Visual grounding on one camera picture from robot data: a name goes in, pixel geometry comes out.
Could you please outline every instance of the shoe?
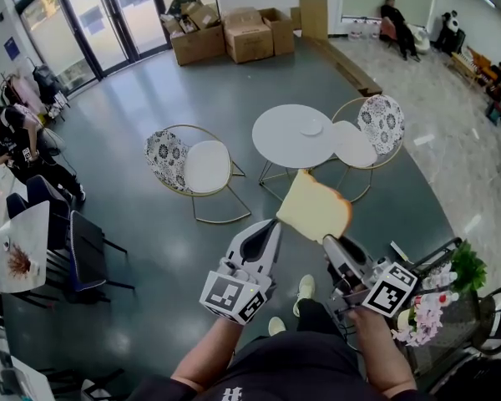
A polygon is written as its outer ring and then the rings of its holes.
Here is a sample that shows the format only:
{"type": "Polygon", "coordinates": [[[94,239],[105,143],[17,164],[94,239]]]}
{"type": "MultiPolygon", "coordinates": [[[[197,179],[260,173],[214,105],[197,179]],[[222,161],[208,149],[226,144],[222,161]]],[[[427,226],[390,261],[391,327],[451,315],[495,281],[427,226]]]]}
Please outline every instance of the shoe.
{"type": "Polygon", "coordinates": [[[76,200],[81,202],[81,203],[84,203],[86,198],[87,198],[87,195],[85,194],[84,187],[82,185],[80,185],[80,194],[76,196],[76,200]]]}
{"type": "Polygon", "coordinates": [[[269,321],[269,335],[274,336],[286,330],[286,325],[279,317],[272,317],[269,321]]]}
{"type": "Polygon", "coordinates": [[[303,298],[314,297],[316,293],[316,281],[314,281],[314,277],[312,275],[305,275],[302,277],[301,282],[299,282],[299,292],[297,293],[297,301],[293,305],[293,314],[296,317],[299,317],[299,302],[303,298]]]}

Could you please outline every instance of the slice of bread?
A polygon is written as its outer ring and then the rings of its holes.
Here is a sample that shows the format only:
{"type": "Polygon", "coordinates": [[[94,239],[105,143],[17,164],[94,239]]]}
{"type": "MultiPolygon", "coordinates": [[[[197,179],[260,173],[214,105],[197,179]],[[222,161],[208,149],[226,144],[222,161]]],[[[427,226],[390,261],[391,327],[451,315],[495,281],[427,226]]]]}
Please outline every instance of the slice of bread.
{"type": "Polygon", "coordinates": [[[299,170],[276,217],[322,244],[326,235],[339,239],[347,229],[352,206],[337,191],[318,183],[306,170],[299,170]]]}

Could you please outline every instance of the black shirt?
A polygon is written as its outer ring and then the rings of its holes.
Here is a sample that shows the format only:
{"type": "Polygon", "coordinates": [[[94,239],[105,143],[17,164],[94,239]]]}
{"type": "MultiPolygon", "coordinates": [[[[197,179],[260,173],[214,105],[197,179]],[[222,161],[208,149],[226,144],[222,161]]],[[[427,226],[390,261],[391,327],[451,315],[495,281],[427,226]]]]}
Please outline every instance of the black shirt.
{"type": "Polygon", "coordinates": [[[23,128],[26,116],[11,107],[7,107],[4,111],[5,119],[13,129],[0,122],[0,156],[9,153],[14,164],[23,169],[28,166],[23,150],[30,146],[28,131],[23,128]]]}
{"type": "Polygon", "coordinates": [[[498,75],[498,77],[494,80],[493,84],[497,86],[501,83],[501,69],[497,65],[492,65],[490,69],[498,75]]]}
{"type": "Polygon", "coordinates": [[[399,12],[399,9],[392,8],[387,4],[381,7],[381,18],[385,17],[390,18],[395,26],[404,24],[404,17],[399,12]]]}
{"type": "MultiPolygon", "coordinates": [[[[254,341],[237,353],[225,376],[198,395],[189,386],[153,376],[129,401],[385,401],[367,383],[357,358],[338,336],[318,332],[281,332],[254,341]]],[[[394,401],[429,401],[406,391],[394,401]]]]}

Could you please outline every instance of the person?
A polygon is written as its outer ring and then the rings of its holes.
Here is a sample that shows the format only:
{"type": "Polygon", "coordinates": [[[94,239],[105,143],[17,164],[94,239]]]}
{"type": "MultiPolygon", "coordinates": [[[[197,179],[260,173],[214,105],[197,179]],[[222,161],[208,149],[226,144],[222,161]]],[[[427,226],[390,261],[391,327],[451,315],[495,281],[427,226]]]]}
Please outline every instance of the person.
{"type": "Polygon", "coordinates": [[[445,43],[457,34],[459,26],[457,16],[458,13],[455,10],[453,10],[451,13],[447,12],[442,15],[443,26],[442,31],[440,31],[440,35],[438,36],[438,40],[434,45],[436,49],[442,50],[445,43]]]}
{"type": "Polygon", "coordinates": [[[7,165],[15,178],[26,184],[35,175],[42,175],[53,187],[63,191],[71,201],[85,201],[84,188],[65,168],[56,163],[44,145],[42,125],[14,107],[0,106],[0,165],[7,165]]]}
{"type": "Polygon", "coordinates": [[[397,42],[399,43],[399,48],[401,49],[402,58],[405,61],[408,60],[407,51],[409,50],[412,55],[412,59],[420,62],[412,31],[408,28],[408,24],[401,12],[395,8],[395,0],[386,0],[384,6],[381,7],[381,17],[389,18],[395,26],[397,42]]]}
{"type": "Polygon", "coordinates": [[[430,400],[419,393],[407,360],[381,315],[365,307],[350,313],[368,382],[326,309],[313,300],[315,282],[302,278],[294,312],[296,332],[278,317],[271,337],[258,338],[233,358],[243,327],[225,318],[182,359],[170,378],[146,378],[129,401],[430,400]]]}
{"type": "Polygon", "coordinates": [[[501,100],[501,63],[492,65],[490,70],[493,71],[497,77],[491,79],[486,85],[486,94],[494,101],[499,102],[501,100]]]}

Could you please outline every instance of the polished floor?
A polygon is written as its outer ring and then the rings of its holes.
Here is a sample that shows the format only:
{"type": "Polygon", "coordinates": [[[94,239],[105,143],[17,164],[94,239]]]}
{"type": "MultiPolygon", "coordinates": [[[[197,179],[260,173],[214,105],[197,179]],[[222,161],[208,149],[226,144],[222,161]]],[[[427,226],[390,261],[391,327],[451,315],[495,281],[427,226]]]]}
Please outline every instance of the polished floor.
{"type": "Polygon", "coordinates": [[[457,236],[488,265],[481,294],[501,287],[501,124],[485,116],[488,97],[430,52],[403,61],[380,41],[331,40],[402,106],[405,146],[425,175],[457,236]]]}
{"type": "MultiPolygon", "coordinates": [[[[278,210],[278,200],[257,182],[265,161],[252,144],[256,119],[280,104],[309,105],[332,117],[356,97],[333,67],[299,41],[294,55],[240,66],[221,57],[181,68],[172,52],[162,53],[79,95],[56,130],[88,192],[81,211],[129,250],[128,259],[106,250],[110,277],[136,290],[105,287],[111,304],[61,301],[52,310],[6,296],[12,353],[35,368],[73,367],[93,377],[122,367],[126,388],[150,373],[170,374],[215,319],[198,303],[207,272],[216,268],[236,233],[278,210]],[[252,209],[251,218],[228,226],[196,222],[190,199],[158,182],[144,159],[144,141],[172,124],[200,125],[226,143],[247,174],[231,185],[252,209]]],[[[331,164],[316,176],[335,185],[343,170],[331,164]]],[[[352,195],[366,182],[358,178],[342,185],[342,193],[352,195]]],[[[288,184],[275,188],[282,194],[288,184]]],[[[243,212],[227,192],[197,205],[207,218],[243,212]]],[[[372,190],[355,204],[353,215],[348,234],[376,258],[391,253],[389,243],[395,241],[418,260],[453,237],[405,149],[376,172],[372,190]]],[[[247,326],[241,344],[266,334],[274,315],[295,327],[291,309],[305,274],[316,277],[317,299],[328,298],[331,280],[322,256],[317,244],[286,228],[276,267],[278,289],[247,326]]]]}

